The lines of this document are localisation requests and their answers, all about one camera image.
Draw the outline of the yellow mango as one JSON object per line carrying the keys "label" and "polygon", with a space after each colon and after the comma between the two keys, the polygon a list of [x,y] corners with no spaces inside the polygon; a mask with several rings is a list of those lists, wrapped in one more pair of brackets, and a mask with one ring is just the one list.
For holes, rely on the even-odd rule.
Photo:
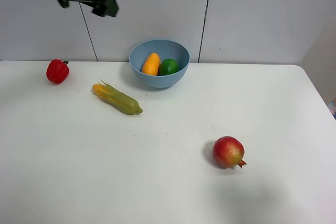
{"label": "yellow mango", "polygon": [[144,62],[141,72],[151,76],[157,76],[160,65],[160,57],[157,53],[151,53]]}

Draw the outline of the green lime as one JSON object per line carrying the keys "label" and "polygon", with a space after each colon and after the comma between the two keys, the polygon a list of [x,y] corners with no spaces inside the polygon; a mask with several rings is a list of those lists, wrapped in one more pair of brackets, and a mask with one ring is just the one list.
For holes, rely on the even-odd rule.
{"label": "green lime", "polygon": [[159,76],[167,76],[179,71],[177,62],[174,59],[165,59],[161,62],[158,69]]}

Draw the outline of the red pomegranate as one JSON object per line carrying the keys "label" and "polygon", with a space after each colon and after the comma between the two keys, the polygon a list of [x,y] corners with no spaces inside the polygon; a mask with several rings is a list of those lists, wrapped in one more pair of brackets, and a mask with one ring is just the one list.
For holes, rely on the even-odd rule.
{"label": "red pomegranate", "polygon": [[246,165],[243,161],[245,149],[240,141],[231,136],[219,138],[213,145],[213,157],[223,168],[242,168]]}

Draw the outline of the blue plastic bowl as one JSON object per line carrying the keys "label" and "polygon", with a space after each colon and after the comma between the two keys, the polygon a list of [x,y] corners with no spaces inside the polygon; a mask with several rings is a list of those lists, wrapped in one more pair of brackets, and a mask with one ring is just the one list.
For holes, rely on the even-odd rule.
{"label": "blue plastic bowl", "polygon": [[[151,76],[141,72],[141,68],[151,53],[157,53],[161,60],[173,59],[177,62],[178,71],[166,76]],[[190,54],[177,42],[154,39],[135,46],[129,55],[129,63],[135,76],[151,88],[168,88],[179,82],[187,71]]]}

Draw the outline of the red bell pepper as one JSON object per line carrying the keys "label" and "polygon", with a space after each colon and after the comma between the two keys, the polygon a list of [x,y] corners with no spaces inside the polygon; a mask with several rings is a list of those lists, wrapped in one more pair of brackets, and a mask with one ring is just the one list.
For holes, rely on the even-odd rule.
{"label": "red bell pepper", "polygon": [[68,63],[59,59],[52,60],[46,71],[47,79],[52,83],[61,84],[70,73]]}

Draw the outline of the green husked corn cob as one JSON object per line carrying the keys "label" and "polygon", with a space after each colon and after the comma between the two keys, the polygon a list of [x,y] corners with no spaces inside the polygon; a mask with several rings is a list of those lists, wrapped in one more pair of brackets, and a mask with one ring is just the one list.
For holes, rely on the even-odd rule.
{"label": "green husked corn cob", "polygon": [[92,91],[101,101],[126,115],[140,115],[143,110],[137,100],[102,81],[92,86]]}

